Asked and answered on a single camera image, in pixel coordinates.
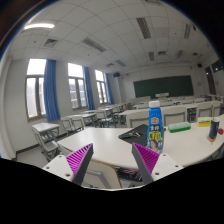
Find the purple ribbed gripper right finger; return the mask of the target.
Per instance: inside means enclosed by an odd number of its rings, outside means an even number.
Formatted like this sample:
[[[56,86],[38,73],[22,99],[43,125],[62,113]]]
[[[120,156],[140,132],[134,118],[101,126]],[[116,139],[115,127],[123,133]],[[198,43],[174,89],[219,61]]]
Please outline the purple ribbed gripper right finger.
[[[159,154],[137,143],[132,144],[132,154],[138,165],[145,185],[153,182],[152,171],[159,159]]]

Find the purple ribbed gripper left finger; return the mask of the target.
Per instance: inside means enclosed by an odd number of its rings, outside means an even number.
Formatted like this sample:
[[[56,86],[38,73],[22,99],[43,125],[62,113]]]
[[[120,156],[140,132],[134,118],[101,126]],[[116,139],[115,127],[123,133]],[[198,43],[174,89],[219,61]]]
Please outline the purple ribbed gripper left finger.
[[[93,155],[93,144],[88,144],[81,149],[66,156],[66,160],[74,174],[73,182],[81,185]]]

